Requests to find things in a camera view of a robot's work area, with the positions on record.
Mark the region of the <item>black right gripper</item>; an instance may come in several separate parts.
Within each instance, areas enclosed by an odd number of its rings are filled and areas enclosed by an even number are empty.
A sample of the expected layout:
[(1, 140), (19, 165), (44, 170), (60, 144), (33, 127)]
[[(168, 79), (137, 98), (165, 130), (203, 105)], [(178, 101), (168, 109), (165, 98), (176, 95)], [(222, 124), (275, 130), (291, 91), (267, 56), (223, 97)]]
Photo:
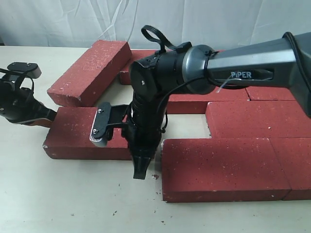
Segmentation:
[(151, 101), (138, 94), (133, 95), (127, 119), (126, 139), (132, 155), (134, 179), (144, 180), (150, 162), (154, 159), (166, 125), (167, 100), (156, 97)]

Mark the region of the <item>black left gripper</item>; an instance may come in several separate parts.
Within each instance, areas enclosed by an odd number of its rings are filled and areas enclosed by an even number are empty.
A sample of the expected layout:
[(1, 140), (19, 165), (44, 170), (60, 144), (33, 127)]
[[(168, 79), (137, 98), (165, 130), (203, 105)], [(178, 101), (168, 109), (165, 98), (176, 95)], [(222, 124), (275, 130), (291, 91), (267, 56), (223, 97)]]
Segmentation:
[(57, 112), (34, 98), (27, 87), (14, 88), (12, 82), (0, 83), (0, 115), (13, 124), (50, 127)]

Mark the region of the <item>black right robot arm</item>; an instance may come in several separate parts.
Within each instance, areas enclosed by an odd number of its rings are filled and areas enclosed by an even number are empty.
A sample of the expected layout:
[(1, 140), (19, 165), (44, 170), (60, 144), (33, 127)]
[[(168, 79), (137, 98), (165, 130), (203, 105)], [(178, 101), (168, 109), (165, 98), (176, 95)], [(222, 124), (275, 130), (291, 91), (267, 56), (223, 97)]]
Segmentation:
[(172, 94), (205, 95), (215, 89), (249, 86), (287, 88), (306, 115), (311, 114), (311, 34), (286, 32), (280, 39), (225, 51), (207, 45), (162, 45), (129, 67), (133, 99), (127, 141), (134, 179), (146, 177), (165, 132)]

